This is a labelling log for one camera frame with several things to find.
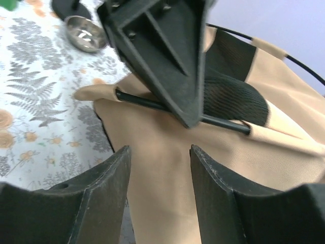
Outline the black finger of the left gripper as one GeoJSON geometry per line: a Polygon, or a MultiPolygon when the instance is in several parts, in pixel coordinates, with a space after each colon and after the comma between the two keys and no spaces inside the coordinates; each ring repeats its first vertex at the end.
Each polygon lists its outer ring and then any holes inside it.
{"type": "Polygon", "coordinates": [[[105,1],[97,15],[109,44],[166,106],[203,114],[204,34],[212,1],[105,1]]]}

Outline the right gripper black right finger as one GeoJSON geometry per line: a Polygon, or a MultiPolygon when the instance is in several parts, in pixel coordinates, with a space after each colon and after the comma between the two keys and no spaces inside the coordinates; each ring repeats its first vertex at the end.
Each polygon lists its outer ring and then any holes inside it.
{"type": "Polygon", "coordinates": [[[279,191],[255,183],[190,149],[203,244],[324,243],[324,185],[279,191]]]}

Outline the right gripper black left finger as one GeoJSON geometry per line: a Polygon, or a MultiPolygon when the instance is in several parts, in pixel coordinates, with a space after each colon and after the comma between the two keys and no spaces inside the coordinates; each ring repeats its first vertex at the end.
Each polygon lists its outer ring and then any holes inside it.
{"type": "Polygon", "coordinates": [[[130,171],[124,146],[48,190],[1,183],[1,243],[118,243],[130,171]]]}

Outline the beige fabric pet tent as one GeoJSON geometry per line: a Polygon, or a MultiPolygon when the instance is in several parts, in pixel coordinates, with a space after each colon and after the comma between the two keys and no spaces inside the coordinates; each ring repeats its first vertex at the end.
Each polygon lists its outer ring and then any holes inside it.
{"type": "Polygon", "coordinates": [[[284,63],[286,53],[211,26],[205,51],[205,113],[246,125],[249,135],[206,123],[187,129],[170,113],[118,101],[118,90],[155,99],[134,74],[74,94],[93,101],[113,149],[132,149],[127,199],[136,243],[201,242],[192,145],[277,190],[324,179],[324,97],[284,63]]]}

